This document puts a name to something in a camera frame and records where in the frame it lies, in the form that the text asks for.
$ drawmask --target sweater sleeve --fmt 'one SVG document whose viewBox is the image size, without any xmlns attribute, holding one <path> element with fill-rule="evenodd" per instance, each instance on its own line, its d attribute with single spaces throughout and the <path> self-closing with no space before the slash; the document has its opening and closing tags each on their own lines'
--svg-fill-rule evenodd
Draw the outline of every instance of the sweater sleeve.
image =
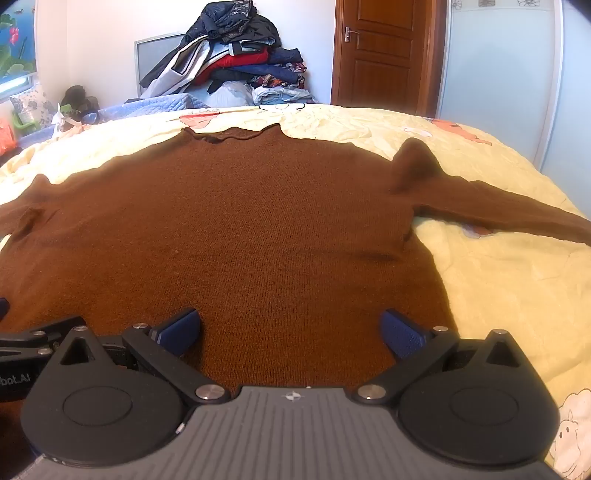
<svg viewBox="0 0 591 480">
<path fill-rule="evenodd" d="M 482 181 L 450 176 L 415 138 L 406 140 L 392 160 L 392 192 L 417 216 L 591 246 L 591 222 L 585 218 Z"/>
</svg>

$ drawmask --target pile of clothes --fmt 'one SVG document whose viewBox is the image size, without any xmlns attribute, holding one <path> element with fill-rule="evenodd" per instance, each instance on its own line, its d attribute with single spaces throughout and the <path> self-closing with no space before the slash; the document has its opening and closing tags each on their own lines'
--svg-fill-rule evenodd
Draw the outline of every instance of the pile of clothes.
<svg viewBox="0 0 591 480">
<path fill-rule="evenodd" d="M 142 98 L 207 88 L 212 97 L 225 90 L 240 99 L 211 106 L 317 103 L 306 90 L 305 71 L 299 50 L 281 47 L 277 28 L 252 0 L 231 0 L 207 4 L 178 47 L 139 84 L 146 88 Z"/>
</svg>

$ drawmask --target yellow bedspread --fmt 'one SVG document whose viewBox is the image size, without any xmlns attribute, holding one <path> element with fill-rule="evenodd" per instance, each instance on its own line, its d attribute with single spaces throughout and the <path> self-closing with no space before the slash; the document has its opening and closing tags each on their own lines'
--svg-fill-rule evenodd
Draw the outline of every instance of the yellow bedspread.
<svg viewBox="0 0 591 480">
<path fill-rule="evenodd" d="M 99 167 L 113 156 L 130 154 L 176 135 L 185 126 L 179 116 L 199 112 L 204 111 L 108 122 L 71 138 L 34 145 L 0 168 L 0 205 L 16 198 L 39 173 L 53 183 L 62 182 L 72 173 Z M 388 159 L 406 138 L 418 137 L 449 174 L 483 180 L 581 215 L 525 158 L 473 128 L 390 111 L 328 105 L 277 105 L 213 113 L 193 128 L 259 130 L 278 122 L 291 137 L 351 142 Z M 559 406 L 569 395 L 576 395 L 561 408 L 561 420 L 568 422 L 571 411 L 591 425 L 591 248 L 525 233 L 479 237 L 468 235 L 460 225 L 431 219 L 417 219 L 415 228 L 433 253 L 460 334 L 484 338 L 493 328 L 509 330 Z M 591 428 L 587 430 L 577 436 L 557 437 L 553 447 L 556 453 L 552 452 L 558 455 L 555 468 L 569 480 L 591 469 Z M 560 456 L 574 449 L 580 455 L 572 469 L 570 460 L 562 462 Z"/>
</svg>

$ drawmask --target painting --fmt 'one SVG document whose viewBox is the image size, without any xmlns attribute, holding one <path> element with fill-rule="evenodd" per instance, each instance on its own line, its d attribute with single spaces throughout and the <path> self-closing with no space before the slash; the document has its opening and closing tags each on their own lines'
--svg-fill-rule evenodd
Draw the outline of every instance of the painting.
<svg viewBox="0 0 591 480">
<path fill-rule="evenodd" d="M 0 15 L 0 83 L 37 71 L 35 0 L 17 0 Z"/>
</svg>

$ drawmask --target logo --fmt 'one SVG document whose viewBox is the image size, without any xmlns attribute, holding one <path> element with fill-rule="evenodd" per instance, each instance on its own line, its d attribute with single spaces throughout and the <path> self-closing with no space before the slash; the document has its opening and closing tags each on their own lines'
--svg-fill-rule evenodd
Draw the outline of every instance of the logo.
<svg viewBox="0 0 591 480">
<path fill-rule="evenodd" d="M 303 395 L 300 395 L 298 392 L 289 392 L 283 395 L 283 397 L 285 397 L 290 402 L 295 402 L 298 401 L 301 397 L 303 397 Z"/>
<path fill-rule="evenodd" d="M 7 385 L 18 385 L 19 383 L 26 383 L 30 381 L 31 377 L 29 377 L 29 374 L 21 374 L 20 377 L 17 377 L 16 375 L 7 378 L 0 377 L 0 387 L 6 387 Z"/>
</svg>

